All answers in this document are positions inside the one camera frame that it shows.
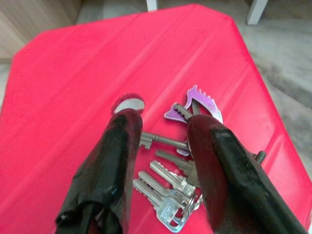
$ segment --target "white table leg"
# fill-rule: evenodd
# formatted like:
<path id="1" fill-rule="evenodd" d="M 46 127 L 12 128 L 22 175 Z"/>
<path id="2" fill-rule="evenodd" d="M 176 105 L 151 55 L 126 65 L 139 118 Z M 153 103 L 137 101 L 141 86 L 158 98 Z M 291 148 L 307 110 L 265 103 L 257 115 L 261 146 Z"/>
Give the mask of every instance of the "white table leg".
<path id="1" fill-rule="evenodd" d="M 247 24 L 258 24 L 268 0 L 253 0 L 247 16 Z"/>
<path id="2" fill-rule="evenodd" d="M 148 11 L 157 10 L 157 7 L 158 7 L 157 0 L 146 0 L 146 4 L 147 4 Z"/>

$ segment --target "key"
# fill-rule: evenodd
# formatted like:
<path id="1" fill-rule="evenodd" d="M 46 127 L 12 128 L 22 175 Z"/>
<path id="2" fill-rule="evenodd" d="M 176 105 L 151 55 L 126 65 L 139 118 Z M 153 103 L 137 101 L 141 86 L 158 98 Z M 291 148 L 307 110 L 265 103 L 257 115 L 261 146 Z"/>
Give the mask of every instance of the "key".
<path id="1" fill-rule="evenodd" d="M 194 99 L 192 99 L 192 111 L 193 111 L 193 115 L 200 114 L 198 102 L 195 101 Z"/>
<path id="2" fill-rule="evenodd" d="M 187 182 L 191 185 L 194 185 L 200 188 L 195 162 L 192 160 L 186 161 L 181 158 L 178 158 L 172 154 L 169 154 L 165 151 L 156 151 L 156 156 L 162 157 L 168 161 L 173 162 L 179 169 L 181 169 L 184 174 L 187 176 Z"/>
<path id="3" fill-rule="evenodd" d="M 154 178 L 152 178 L 149 174 L 142 171 L 138 173 L 138 177 L 147 183 L 149 186 L 151 186 L 156 192 L 158 192 L 160 195 L 164 197 L 172 197 L 174 200 L 178 202 L 180 205 L 180 208 L 184 209 L 190 201 L 190 198 L 187 197 L 185 194 L 183 194 L 181 191 L 177 189 L 167 189 L 163 187 L 158 181 L 156 181 Z"/>
<path id="4" fill-rule="evenodd" d="M 177 141 L 177 140 L 172 140 L 172 139 L 169 139 L 169 138 L 166 138 L 166 137 L 162 137 L 162 136 L 159 136 L 159 135 L 146 133 L 146 132 L 142 132 L 139 146 L 144 145 L 145 149 L 150 149 L 153 140 L 161 142 L 161 143 L 164 143 L 164 144 L 175 146 L 175 147 L 177 147 L 179 149 L 182 149 L 182 150 L 186 150 L 186 151 L 189 150 L 188 145 L 186 143 L 184 143 L 184 142 L 180 142 L 180 141 Z"/>
<path id="5" fill-rule="evenodd" d="M 189 184 L 186 178 L 181 175 L 176 175 L 173 172 L 169 172 L 163 165 L 157 161 L 150 163 L 151 169 L 172 184 L 174 189 L 178 189 L 186 196 L 191 197 L 196 189 L 196 186 Z"/>
<path id="6" fill-rule="evenodd" d="M 178 111 L 185 119 L 188 121 L 190 117 L 192 117 L 192 113 L 185 109 L 184 106 L 180 105 L 179 103 L 175 104 L 175 110 Z"/>
<path id="7" fill-rule="evenodd" d="M 177 218 L 176 214 L 179 210 L 178 203 L 170 196 L 163 197 L 158 192 L 154 191 L 147 184 L 145 184 L 141 179 L 134 179 L 133 186 L 140 193 L 144 194 L 148 200 L 153 205 L 156 211 L 157 219 L 171 232 L 180 232 L 184 224 L 188 220 L 190 213 L 183 214 L 182 218 Z"/>

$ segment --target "wooden surface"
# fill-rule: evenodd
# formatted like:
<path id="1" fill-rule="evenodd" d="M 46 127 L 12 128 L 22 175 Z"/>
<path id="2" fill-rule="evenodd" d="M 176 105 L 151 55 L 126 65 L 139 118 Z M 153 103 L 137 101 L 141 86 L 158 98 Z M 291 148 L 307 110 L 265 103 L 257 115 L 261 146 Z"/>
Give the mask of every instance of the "wooden surface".
<path id="1" fill-rule="evenodd" d="M 41 31 L 74 24 L 81 0 L 0 0 L 0 61 Z"/>

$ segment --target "skeleton key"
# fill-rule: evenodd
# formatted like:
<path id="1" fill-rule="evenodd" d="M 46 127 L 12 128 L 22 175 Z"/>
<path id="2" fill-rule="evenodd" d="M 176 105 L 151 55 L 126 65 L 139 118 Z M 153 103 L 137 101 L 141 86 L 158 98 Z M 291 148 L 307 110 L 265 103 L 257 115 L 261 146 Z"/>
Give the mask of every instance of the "skeleton key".
<path id="1" fill-rule="evenodd" d="M 142 132 L 139 146 L 144 145 L 144 147 L 146 149 L 150 149 L 153 140 L 161 142 L 161 143 L 164 143 L 164 144 L 167 144 L 167 145 L 175 146 L 175 147 L 177 147 L 179 149 L 182 149 L 182 150 L 186 150 L 186 151 L 189 150 L 188 145 L 186 143 L 184 143 L 184 142 L 180 142 L 180 141 L 177 141 L 177 140 L 172 140 L 172 139 L 169 139 L 169 138 L 166 138 L 166 137 L 162 137 L 162 136 L 159 136 L 159 135 L 146 133 L 146 132 Z"/>

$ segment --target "gray floor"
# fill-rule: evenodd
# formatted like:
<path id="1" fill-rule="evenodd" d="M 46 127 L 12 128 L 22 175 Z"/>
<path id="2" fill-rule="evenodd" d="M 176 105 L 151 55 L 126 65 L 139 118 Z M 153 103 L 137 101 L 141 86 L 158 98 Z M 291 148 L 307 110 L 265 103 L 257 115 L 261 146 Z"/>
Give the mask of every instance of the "gray floor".
<path id="1" fill-rule="evenodd" d="M 231 15 L 312 178 L 312 1 L 269 0 L 247 26 L 251 0 L 158 0 L 160 8 L 197 2 Z M 86 0 L 77 23 L 146 11 L 145 0 Z M 10 65 L 0 65 L 0 107 Z"/>

